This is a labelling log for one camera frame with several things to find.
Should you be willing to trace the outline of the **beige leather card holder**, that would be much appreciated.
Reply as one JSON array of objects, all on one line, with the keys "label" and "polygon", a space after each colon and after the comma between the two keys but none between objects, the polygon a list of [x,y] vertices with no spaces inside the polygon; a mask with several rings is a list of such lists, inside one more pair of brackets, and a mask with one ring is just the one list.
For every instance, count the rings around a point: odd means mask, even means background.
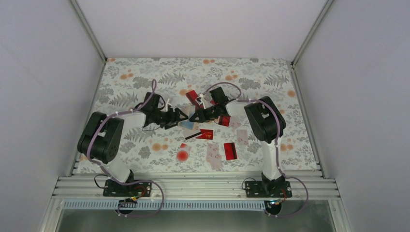
[{"label": "beige leather card holder", "polygon": [[197,126],[196,122],[191,122],[190,118],[195,113],[195,106],[185,106],[182,109],[182,112],[188,116],[188,119],[179,122],[179,127],[187,130],[193,130],[195,126]]}]

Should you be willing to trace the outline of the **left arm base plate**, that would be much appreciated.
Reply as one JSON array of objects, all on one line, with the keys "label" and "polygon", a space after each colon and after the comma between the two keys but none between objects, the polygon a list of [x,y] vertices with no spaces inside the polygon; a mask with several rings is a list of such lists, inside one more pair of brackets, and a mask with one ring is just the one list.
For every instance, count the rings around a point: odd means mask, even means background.
[{"label": "left arm base plate", "polygon": [[125,186],[115,181],[107,180],[102,195],[104,197],[149,197],[151,188],[152,184],[147,182],[138,182]]}]

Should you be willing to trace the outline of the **red magnetic stripe card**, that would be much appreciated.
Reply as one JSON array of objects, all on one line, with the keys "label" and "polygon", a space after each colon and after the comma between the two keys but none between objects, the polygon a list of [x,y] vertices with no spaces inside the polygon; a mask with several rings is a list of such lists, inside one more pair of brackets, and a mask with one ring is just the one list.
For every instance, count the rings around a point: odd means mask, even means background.
[{"label": "red magnetic stripe card", "polygon": [[218,119],[218,124],[221,126],[228,127],[230,125],[230,116],[220,116]]}]

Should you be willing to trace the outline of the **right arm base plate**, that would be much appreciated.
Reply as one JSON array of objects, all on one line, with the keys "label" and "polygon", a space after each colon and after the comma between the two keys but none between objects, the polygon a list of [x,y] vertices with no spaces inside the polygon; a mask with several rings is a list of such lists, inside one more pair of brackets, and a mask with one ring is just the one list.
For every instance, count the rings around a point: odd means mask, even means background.
[{"label": "right arm base plate", "polygon": [[289,181],[275,185],[265,185],[262,181],[245,181],[245,193],[248,198],[291,198],[293,196]]}]

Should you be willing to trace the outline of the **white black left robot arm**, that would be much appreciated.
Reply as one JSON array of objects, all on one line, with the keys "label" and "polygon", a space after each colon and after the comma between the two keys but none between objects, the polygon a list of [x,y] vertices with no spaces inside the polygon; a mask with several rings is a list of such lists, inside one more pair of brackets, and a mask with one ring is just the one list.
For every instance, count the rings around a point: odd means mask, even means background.
[{"label": "white black left robot arm", "polygon": [[77,143],[77,150],[98,165],[123,196],[134,191],[132,171],[117,158],[122,134],[132,129],[143,129],[150,124],[170,129],[189,117],[179,108],[173,108],[159,94],[148,92],[142,103],[134,108],[107,115],[91,114]]}]

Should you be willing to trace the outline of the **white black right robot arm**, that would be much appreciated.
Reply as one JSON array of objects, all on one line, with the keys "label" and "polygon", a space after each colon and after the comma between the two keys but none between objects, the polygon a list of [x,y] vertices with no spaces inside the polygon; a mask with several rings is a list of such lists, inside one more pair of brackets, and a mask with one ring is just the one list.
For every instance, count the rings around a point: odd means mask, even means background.
[{"label": "white black right robot arm", "polygon": [[210,106],[204,106],[202,95],[192,100],[197,106],[189,121],[203,123],[220,116],[246,116],[262,146],[262,191],[268,197],[275,196],[286,181],[279,161],[280,142],[286,128],[283,116],[268,96],[248,100],[228,99],[221,87],[211,90],[210,96],[213,101]]}]

